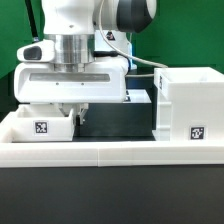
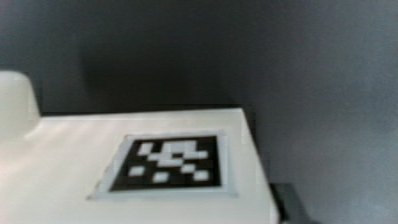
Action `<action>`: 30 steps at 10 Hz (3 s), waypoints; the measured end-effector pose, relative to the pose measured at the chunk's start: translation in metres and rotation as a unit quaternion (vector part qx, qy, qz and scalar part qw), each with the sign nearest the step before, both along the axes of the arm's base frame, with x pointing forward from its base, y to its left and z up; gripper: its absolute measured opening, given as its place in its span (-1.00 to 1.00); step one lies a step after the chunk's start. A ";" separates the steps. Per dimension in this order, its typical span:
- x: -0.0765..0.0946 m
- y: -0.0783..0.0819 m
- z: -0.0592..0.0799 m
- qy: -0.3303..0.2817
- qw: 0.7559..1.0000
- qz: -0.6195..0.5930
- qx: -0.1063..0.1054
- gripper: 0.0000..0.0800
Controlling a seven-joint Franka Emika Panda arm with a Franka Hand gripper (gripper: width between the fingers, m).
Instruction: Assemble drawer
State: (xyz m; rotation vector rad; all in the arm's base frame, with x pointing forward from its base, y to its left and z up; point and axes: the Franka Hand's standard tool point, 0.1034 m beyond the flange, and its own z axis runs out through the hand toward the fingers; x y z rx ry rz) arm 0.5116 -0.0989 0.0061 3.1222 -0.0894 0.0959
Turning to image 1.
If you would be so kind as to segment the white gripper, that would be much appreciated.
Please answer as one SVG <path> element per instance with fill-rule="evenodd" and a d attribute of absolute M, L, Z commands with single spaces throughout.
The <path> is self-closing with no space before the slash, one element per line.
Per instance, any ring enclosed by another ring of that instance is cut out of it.
<path fill-rule="evenodd" d="M 125 100 L 125 75 L 128 60 L 122 56 L 97 57 L 94 62 L 79 65 L 77 71 L 56 71 L 53 64 L 54 43 L 43 40 L 17 50 L 20 64 L 14 73 L 14 95 L 21 103 L 59 103 L 68 116 L 72 105 L 78 105 L 79 123 L 83 124 L 88 103 L 119 103 Z"/>

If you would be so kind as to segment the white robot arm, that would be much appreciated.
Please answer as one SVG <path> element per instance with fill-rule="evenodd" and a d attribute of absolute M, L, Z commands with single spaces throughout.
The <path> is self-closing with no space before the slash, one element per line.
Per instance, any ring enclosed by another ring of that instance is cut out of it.
<path fill-rule="evenodd" d="M 44 39 L 17 51 L 14 94 L 21 103 L 63 108 L 122 103 L 133 59 L 128 41 L 106 34 L 140 32 L 154 19 L 157 0 L 41 0 Z"/>

